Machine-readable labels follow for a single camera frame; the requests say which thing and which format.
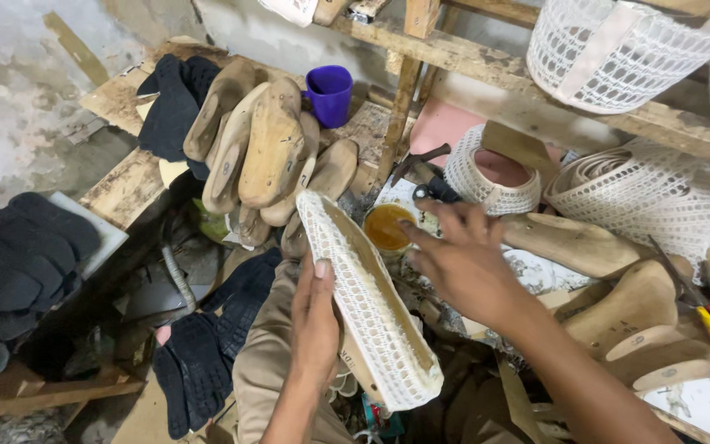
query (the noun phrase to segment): metal tool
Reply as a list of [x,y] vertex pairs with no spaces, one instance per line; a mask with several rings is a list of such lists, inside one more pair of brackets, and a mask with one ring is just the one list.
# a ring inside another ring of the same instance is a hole
[[662,258],[662,265],[665,267],[667,272],[670,274],[674,282],[681,285],[682,288],[682,299],[685,303],[695,307],[697,313],[700,315],[703,325],[708,331],[708,336],[710,336],[710,300],[708,300],[703,293],[692,284],[692,280],[685,278],[678,272],[673,262],[667,257],[667,254],[662,250],[662,247],[654,240],[653,237],[649,236],[648,240],[656,248],[659,256]]
[[435,148],[426,154],[411,154],[396,167],[390,186],[396,185],[399,179],[405,176],[412,168],[417,178],[421,181],[421,185],[416,187],[413,192],[413,200],[428,197],[447,204],[461,201],[461,196],[426,164],[427,161],[435,157],[449,154],[450,150],[451,147],[448,144],[443,144],[443,146]]
[[447,143],[442,144],[438,148],[432,149],[428,153],[410,154],[394,170],[394,178],[390,180],[390,187],[395,187],[399,182],[399,179],[409,173],[410,168],[413,168],[418,164],[422,164],[423,162],[429,162],[429,160],[432,160],[435,157],[444,156],[446,154],[451,154],[451,146]]

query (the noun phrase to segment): khaki pants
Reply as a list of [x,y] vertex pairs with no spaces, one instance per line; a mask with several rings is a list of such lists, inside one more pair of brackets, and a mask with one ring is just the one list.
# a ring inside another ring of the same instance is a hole
[[[245,346],[234,361],[234,396],[240,415],[235,429],[238,444],[257,444],[262,439],[279,400],[290,366],[291,307],[299,271],[298,261],[293,260],[285,260],[276,267],[270,296],[256,315]],[[311,442],[354,442],[327,400],[320,400],[316,415]],[[519,442],[491,421],[481,428],[479,441],[489,444]]]

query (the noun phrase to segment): hand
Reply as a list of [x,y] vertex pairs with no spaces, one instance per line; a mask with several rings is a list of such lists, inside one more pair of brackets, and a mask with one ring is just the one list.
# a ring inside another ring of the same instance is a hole
[[311,251],[292,301],[292,362],[290,378],[313,385],[320,394],[335,376],[339,354],[339,322],[333,312],[333,267],[328,260],[314,264]]
[[443,238],[403,221],[405,234],[420,247],[407,254],[413,267],[459,313],[508,335],[512,318],[538,302],[503,260],[503,227],[498,219],[487,217],[482,206],[473,204],[445,205],[423,199],[416,206],[437,216]]

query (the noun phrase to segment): gray hose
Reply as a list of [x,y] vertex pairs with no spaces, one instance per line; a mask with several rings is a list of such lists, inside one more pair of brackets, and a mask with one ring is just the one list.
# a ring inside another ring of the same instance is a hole
[[174,225],[174,217],[176,216],[177,214],[174,210],[169,210],[169,214],[163,222],[163,236],[161,238],[160,252],[163,255],[163,261],[169,269],[169,274],[174,284],[180,291],[182,298],[185,299],[185,307],[153,313],[144,318],[135,320],[135,322],[143,326],[153,326],[167,321],[171,322],[196,311],[196,297],[193,296],[188,282],[185,281],[183,271],[180,269],[180,266],[177,265],[177,261],[174,260],[174,248],[171,246],[171,233]]

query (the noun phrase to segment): purple mug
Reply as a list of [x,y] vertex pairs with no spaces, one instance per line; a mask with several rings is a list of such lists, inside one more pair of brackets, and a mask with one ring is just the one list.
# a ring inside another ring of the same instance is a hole
[[353,77],[343,66],[314,68],[306,74],[304,92],[309,97],[313,114],[323,128],[338,128],[347,123],[352,99]]

